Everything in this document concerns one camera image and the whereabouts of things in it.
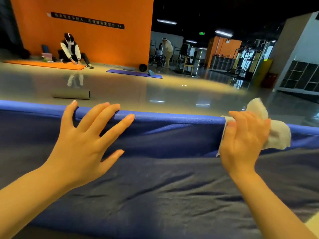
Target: black pants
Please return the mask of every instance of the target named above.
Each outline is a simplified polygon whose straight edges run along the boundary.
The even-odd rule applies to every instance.
[[[59,50],[58,50],[58,53],[59,53],[59,60],[63,60],[63,63],[71,62],[71,60],[69,60],[69,58],[66,56],[65,52],[63,51],[63,49],[59,49]],[[77,56],[71,55],[71,57],[72,57],[72,59],[73,59],[75,62],[78,61]],[[90,63],[90,61],[89,61],[89,59],[87,58],[87,56],[86,56],[85,53],[81,53],[81,59],[83,59],[86,64],[89,64],[89,63]]]

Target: gymnastics mat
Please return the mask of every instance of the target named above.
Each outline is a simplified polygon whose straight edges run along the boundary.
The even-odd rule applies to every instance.
[[[8,64],[17,64],[17,65],[31,65],[31,66],[40,66],[48,68],[58,68],[58,69],[72,69],[72,70],[82,70],[85,65],[74,65],[71,62],[62,63],[62,62],[43,62],[43,61],[34,61],[34,60],[6,60],[3,63]]]
[[[0,100],[0,189],[41,166],[58,139],[65,106]],[[77,126],[89,107],[79,107]],[[107,149],[121,158],[102,177],[71,190],[32,222],[114,239],[260,239],[219,157],[225,118],[119,111],[133,124]],[[319,128],[288,125],[291,146],[263,150],[256,170],[306,222],[319,211]]]
[[[159,78],[159,79],[163,78],[161,75],[150,76],[148,73],[128,71],[128,70],[120,70],[120,69],[109,69],[107,72],[117,73],[117,74],[124,74],[124,75],[129,75],[129,76],[145,76],[145,77],[152,77],[152,78]]]

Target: orange yoga mat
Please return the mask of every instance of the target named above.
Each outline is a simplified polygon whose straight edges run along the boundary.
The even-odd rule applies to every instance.
[[[33,61],[33,60],[6,60],[4,63],[17,64],[17,65],[32,65],[32,66],[41,66],[49,68],[58,68],[58,69],[73,69],[73,70],[82,70],[85,65],[74,65],[71,62],[62,63],[62,62],[42,62],[42,61]]]

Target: black and white jacket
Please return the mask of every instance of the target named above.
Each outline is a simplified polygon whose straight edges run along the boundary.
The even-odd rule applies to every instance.
[[[64,39],[61,41],[61,47],[65,52],[66,56],[69,60],[72,60],[72,55],[75,55],[78,60],[81,60],[81,52],[79,46],[76,42],[73,45],[68,44],[67,41]]]

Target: fluorescent light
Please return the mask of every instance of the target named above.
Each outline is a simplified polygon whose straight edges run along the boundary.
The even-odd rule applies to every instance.
[[[160,22],[160,23],[166,23],[166,24],[173,24],[173,25],[176,25],[176,24],[177,24],[176,22],[167,21],[167,20],[160,20],[160,19],[158,19],[157,21]]]
[[[230,33],[222,32],[222,31],[218,31],[218,30],[216,30],[215,33],[217,33],[217,34],[222,34],[222,35],[225,35],[225,36],[227,36],[227,37],[232,37],[232,36],[233,36],[233,35],[230,34]]]
[[[186,40],[186,42],[189,42],[189,43],[192,43],[192,44],[197,44],[197,42],[193,41],[193,40]]]

